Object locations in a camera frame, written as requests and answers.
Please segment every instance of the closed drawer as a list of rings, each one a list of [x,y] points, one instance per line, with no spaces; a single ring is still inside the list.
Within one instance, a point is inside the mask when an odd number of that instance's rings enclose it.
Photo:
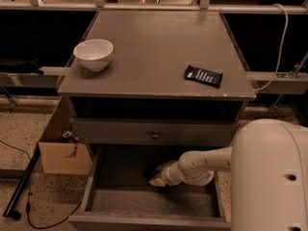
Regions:
[[[161,192],[142,177],[149,164],[177,159],[185,150],[181,146],[98,146],[80,212],[69,222],[87,231],[230,230],[216,179],[205,187],[179,185]]]
[[[228,146],[238,129],[238,122],[73,118],[71,123],[82,142],[105,144]]]

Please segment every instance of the cardboard box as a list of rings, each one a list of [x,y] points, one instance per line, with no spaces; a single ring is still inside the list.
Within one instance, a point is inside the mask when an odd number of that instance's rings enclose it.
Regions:
[[[83,143],[65,142],[62,134],[71,130],[70,112],[63,99],[50,118],[38,142],[45,173],[88,175],[92,160]]]

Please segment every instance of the bowl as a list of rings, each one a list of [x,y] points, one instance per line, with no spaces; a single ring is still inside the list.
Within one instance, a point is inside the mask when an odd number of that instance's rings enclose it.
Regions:
[[[114,46],[111,42],[96,38],[79,43],[74,48],[77,62],[91,71],[103,70],[111,61]]]

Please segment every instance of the drawer knob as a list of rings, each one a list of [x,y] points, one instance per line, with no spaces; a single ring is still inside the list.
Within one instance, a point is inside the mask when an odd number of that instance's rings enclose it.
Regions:
[[[153,140],[157,140],[160,138],[160,135],[157,131],[153,131],[152,135],[151,135]]]

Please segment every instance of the cord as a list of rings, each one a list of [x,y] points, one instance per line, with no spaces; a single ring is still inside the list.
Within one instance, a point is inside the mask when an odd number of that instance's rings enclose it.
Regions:
[[[274,72],[274,75],[272,76],[272,78],[264,86],[262,86],[261,88],[255,89],[255,91],[259,91],[259,90],[263,90],[263,89],[267,88],[271,84],[271,82],[275,79],[275,76],[276,76],[276,74],[278,72],[278,69],[279,69],[279,66],[280,66],[282,46],[283,46],[283,42],[285,40],[287,28],[288,28],[289,17],[288,17],[288,13],[287,13],[286,9],[281,4],[273,4],[273,6],[275,6],[277,8],[280,8],[284,12],[285,17],[286,17],[285,27],[284,27],[284,30],[283,30],[283,33],[282,33],[282,37],[281,37],[281,41],[280,41],[277,66],[276,66],[276,69],[275,69],[275,72]]]
[[[0,142],[2,142],[3,144],[5,144],[7,147],[13,148],[13,149],[15,149],[15,150],[18,150],[18,151],[20,151],[20,152],[26,154],[26,155],[28,156],[29,160],[31,161],[31,157],[30,157],[30,155],[29,155],[29,153],[28,153],[27,151],[22,150],[22,149],[19,149],[19,148],[15,147],[15,146],[12,146],[12,145],[10,145],[10,144],[4,142],[4,141],[1,141],[1,140],[0,140]],[[63,222],[65,222],[65,221],[69,218],[69,216],[73,215],[73,214],[77,211],[77,209],[79,208],[79,206],[81,205],[81,203],[79,203],[79,204],[76,206],[76,208],[70,213],[70,215],[69,215],[68,217],[64,218],[63,220],[61,220],[61,221],[59,221],[59,222],[56,222],[56,223],[51,224],[51,225],[49,225],[49,226],[37,227],[37,226],[35,226],[35,225],[30,221],[30,210],[31,210],[30,197],[31,197],[31,195],[32,195],[32,192],[31,192],[31,181],[30,181],[30,176],[29,176],[29,179],[28,179],[28,185],[29,185],[29,191],[28,191],[28,200],[27,200],[27,204],[26,204],[26,213],[27,213],[27,219],[28,219],[29,225],[30,225],[31,227],[35,228],[35,229],[47,229],[47,228],[55,227],[55,226],[57,226],[57,225],[62,224]]]

